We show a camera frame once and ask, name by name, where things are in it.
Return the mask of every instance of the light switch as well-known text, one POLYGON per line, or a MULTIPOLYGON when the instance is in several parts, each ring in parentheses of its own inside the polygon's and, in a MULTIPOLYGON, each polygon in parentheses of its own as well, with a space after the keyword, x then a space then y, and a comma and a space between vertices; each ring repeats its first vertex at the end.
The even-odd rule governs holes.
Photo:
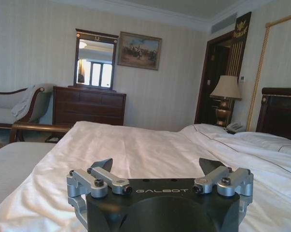
POLYGON ((241 76, 238 82, 239 83, 244 83, 245 82, 245 77, 244 76, 241 76))

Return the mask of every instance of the telephone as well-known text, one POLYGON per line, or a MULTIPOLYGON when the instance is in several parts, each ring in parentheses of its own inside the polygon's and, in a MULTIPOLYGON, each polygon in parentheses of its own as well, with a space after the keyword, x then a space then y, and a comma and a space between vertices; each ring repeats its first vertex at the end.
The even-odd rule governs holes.
POLYGON ((244 132, 246 131, 246 126, 243 126, 239 122, 231 123, 226 127, 227 131, 231 131, 234 133, 244 132))

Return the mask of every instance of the mirror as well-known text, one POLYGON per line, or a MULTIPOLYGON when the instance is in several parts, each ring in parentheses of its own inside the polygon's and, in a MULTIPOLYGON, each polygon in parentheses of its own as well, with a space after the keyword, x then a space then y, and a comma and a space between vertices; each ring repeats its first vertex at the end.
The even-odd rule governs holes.
POLYGON ((118 36, 76 30, 74 85, 111 90, 118 36))

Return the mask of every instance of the air vent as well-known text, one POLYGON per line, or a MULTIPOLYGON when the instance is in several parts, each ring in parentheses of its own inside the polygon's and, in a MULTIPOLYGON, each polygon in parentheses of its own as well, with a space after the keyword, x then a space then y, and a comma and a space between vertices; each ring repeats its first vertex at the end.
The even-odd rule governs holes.
POLYGON ((215 25, 212 26, 211 28, 211 34, 226 28, 227 26, 234 24, 236 22, 236 15, 237 14, 233 14, 225 19, 223 19, 222 21, 220 21, 219 23, 216 23, 215 25))

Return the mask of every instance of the wooden dresser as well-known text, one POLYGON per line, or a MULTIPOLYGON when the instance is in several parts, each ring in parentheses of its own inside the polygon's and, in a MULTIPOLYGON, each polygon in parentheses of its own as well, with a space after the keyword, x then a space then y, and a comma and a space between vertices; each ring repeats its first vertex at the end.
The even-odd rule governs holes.
POLYGON ((54 87, 53 124, 73 125, 90 121, 124 123, 126 94, 76 87, 54 87))

